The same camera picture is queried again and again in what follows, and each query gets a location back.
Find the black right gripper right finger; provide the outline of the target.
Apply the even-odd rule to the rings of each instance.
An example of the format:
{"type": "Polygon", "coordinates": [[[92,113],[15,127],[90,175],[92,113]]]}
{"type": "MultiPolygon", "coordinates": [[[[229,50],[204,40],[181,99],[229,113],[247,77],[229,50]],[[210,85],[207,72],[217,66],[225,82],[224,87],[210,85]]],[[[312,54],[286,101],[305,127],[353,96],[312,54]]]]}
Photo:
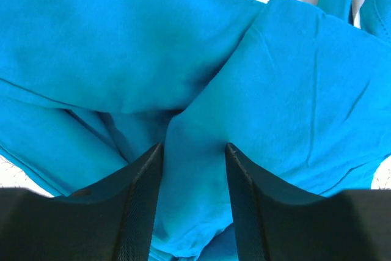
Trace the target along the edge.
{"type": "Polygon", "coordinates": [[[389,260],[390,191],[331,197],[294,186],[225,147],[240,260],[389,260]]]}

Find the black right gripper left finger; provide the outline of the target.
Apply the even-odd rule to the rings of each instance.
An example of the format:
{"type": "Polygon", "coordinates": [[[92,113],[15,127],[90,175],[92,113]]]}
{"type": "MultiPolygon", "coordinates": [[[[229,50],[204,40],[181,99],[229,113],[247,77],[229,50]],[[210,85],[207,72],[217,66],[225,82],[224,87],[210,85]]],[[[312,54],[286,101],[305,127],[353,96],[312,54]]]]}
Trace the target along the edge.
{"type": "Polygon", "coordinates": [[[65,197],[1,190],[2,260],[147,260],[163,146],[65,197]]]}

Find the blue t shirt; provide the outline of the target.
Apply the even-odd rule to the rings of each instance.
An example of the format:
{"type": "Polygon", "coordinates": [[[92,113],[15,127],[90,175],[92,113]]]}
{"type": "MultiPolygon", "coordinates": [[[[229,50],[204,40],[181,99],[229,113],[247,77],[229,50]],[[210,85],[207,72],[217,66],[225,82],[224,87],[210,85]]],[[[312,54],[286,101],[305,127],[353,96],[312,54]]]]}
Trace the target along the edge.
{"type": "Polygon", "coordinates": [[[164,145],[151,260],[236,260],[224,149],[320,196],[390,156],[390,0],[1,0],[1,155],[68,196],[164,145]]]}

